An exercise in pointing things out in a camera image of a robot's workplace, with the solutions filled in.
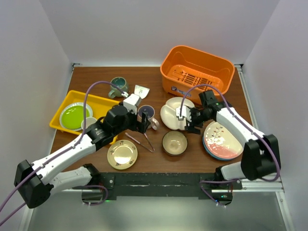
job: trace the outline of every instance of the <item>white tag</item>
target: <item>white tag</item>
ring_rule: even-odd
[[[148,93],[149,93],[150,89],[136,85],[135,86],[135,95],[139,95],[140,98],[144,99]]]

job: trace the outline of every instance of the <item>mug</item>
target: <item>mug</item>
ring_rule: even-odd
[[[154,130],[159,129],[159,122],[154,118],[155,115],[155,110],[152,106],[150,105],[143,105],[138,109],[138,115],[137,115],[137,120],[141,122],[142,118],[142,113],[147,112],[148,113],[148,120],[151,123],[148,126],[149,128],[153,128]]]
[[[128,83],[123,77],[115,77],[110,81],[112,84],[115,84],[118,88],[120,88],[124,92],[128,92]],[[108,97],[113,99],[116,97],[122,97],[121,92],[114,88],[112,85],[110,86],[110,92],[108,93]]]

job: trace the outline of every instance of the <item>gold plate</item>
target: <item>gold plate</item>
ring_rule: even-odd
[[[123,170],[131,167],[137,160],[136,146],[127,140],[115,142],[108,150],[107,160],[111,167]]]

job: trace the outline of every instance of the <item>plate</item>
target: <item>plate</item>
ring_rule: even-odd
[[[175,115],[175,109],[181,105],[182,97],[174,97],[166,101],[166,104],[160,109],[160,117],[163,123],[171,130],[185,130],[186,120],[178,120]],[[184,104],[188,107],[194,107],[192,101],[185,99]]]
[[[203,146],[218,160],[232,160],[243,152],[238,140],[220,123],[210,123],[203,134]]]
[[[136,146],[127,140],[115,142],[108,150],[107,160],[111,167],[123,170],[131,167],[137,160]]]
[[[89,105],[86,104],[87,117],[93,116],[93,111]],[[81,122],[83,121],[83,103],[77,102],[68,105],[60,114],[59,122],[61,127],[67,128],[73,131],[81,130]]]

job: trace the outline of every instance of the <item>pink plate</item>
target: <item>pink plate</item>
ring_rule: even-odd
[[[203,135],[206,151],[218,160],[232,160],[243,152],[237,139],[218,122],[210,123]]]

